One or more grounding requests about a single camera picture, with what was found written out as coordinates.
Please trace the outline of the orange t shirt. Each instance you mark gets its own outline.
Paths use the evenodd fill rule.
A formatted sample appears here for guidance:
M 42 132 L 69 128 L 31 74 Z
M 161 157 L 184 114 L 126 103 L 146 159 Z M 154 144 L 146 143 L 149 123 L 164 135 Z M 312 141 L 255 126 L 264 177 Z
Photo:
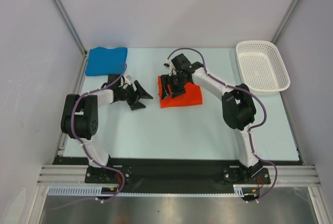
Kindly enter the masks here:
M 198 106 L 203 104 L 203 97 L 201 88 L 192 83 L 185 85 L 185 93 L 176 98 L 171 98 L 171 96 L 162 99 L 162 82 L 161 76 L 158 76 L 158 95 L 160 101 L 160 108 L 169 107 L 189 107 Z

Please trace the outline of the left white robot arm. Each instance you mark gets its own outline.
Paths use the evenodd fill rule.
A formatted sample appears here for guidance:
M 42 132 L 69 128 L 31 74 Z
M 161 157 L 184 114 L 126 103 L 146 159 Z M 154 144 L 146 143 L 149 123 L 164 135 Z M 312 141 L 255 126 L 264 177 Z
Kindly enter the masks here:
M 102 182 L 110 182 L 114 178 L 114 169 L 108 166 L 109 154 L 100 141 L 94 136 L 98 131 L 99 108 L 124 101 L 130 110 L 144 109 L 141 99 L 152 100 L 153 96 L 146 92 L 141 84 L 120 74 L 110 74 L 108 81 L 101 88 L 88 91 L 82 95 L 68 94 L 65 99 L 60 128 L 64 134 L 75 139 L 85 152 L 88 163 L 98 167 L 96 176 Z

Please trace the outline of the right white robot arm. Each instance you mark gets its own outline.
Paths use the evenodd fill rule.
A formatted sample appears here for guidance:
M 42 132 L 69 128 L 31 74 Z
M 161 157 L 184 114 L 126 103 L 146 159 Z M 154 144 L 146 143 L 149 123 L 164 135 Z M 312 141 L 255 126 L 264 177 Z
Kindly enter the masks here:
M 246 183 L 254 182 L 259 176 L 259 159 L 255 156 L 249 131 L 257 110 L 249 88 L 245 84 L 227 84 L 206 71 L 199 62 L 183 67 L 166 62 L 164 66 L 169 71 L 158 78 L 161 106 L 202 104 L 202 88 L 216 96 L 222 104 L 224 122 L 236 132 L 239 161 L 244 166 L 240 170 L 240 177 Z

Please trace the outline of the folded blue t shirt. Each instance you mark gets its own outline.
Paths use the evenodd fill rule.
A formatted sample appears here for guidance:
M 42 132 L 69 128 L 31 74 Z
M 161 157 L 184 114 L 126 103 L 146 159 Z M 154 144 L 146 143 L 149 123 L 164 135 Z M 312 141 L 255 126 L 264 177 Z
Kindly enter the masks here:
M 125 70 L 127 48 L 96 47 L 88 53 L 86 76 L 121 74 Z

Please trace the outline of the white plastic basket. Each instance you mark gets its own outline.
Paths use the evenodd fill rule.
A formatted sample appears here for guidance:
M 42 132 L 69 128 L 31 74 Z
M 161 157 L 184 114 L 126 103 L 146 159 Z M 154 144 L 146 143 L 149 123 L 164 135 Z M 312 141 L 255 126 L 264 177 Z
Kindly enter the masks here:
M 290 86 L 290 77 L 278 48 L 268 41 L 242 41 L 236 45 L 241 80 L 255 95 L 274 95 Z

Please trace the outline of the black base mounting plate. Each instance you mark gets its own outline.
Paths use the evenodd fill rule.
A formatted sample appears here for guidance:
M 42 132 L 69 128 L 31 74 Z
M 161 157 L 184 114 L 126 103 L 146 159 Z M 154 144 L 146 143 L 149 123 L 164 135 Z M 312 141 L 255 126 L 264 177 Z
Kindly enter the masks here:
M 215 194 L 230 193 L 234 185 L 268 186 L 274 166 L 261 162 L 254 172 L 236 160 L 114 159 L 110 167 L 92 167 L 84 157 L 58 156 L 52 165 L 61 171 L 82 169 L 86 184 L 123 185 L 123 193 Z

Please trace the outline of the left aluminium corner post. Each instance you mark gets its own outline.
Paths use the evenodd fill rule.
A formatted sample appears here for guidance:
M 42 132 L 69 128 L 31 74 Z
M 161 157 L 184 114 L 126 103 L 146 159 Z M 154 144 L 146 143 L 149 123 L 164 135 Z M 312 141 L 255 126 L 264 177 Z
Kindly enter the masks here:
M 76 47 L 78 48 L 79 52 L 81 53 L 81 55 L 83 57 L 86 57 L 87 51 L 74 27 L 74 24 L 72 23 L 67 10 L 65 9 L 63 3 L 61 0 L 51 0 L 51 2 L 53 3 L 55 9 L 57 10 L 57 12 L 60 15 L 60 18 L 62 19 L 65 27 L 67 28 L 67 30 L 69 31 Z

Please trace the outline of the aluminium corner post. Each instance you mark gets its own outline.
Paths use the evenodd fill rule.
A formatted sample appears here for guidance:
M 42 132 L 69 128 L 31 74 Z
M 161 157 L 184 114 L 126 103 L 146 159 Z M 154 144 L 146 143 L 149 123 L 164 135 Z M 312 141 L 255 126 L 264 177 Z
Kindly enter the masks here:
M 286 13 L 284 14 L 277 30 L 275 31 L 271 42 L 276 45 L 276 43 L 281 38 L 282 34 L 286 30 L 291 18 L 293 17 L 293 14 L 296 12 L 298 6 L 300 5 L 302 0 L 291 0 L 291 3 L 289 4 Z
M 78 48 L 79 52 L 81 53 L 81 55 L 83 57 L 86 57 L 87 51 L 74 27 L 74 24 L 72 23 L 67 10 L 65 9 L 63 3 L 61 0 L 51 0 L 51 2 L 53 3 L 55 9 L 57 10 L 57 12 L 60 15 L 60 18 L 62 19 L 65 27 L 67 28 L 67 30 L 69 31 L 76 47 Z

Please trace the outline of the right aluminium corner post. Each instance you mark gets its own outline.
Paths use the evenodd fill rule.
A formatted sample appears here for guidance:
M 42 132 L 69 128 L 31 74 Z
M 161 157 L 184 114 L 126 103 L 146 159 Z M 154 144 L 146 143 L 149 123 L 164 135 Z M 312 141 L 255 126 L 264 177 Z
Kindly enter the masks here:
M 276 43 L 281 38 L 282 34 L 286 30 L 291 18 L 293 17 L 293 14 L 296 12 L 298 6 L 300 5 L 302 0 L 291 0 L 291 3 L 289 4 L 286 13 L 284 14 L 277 30 L 275 31 L 271 42 L 276 45 Z

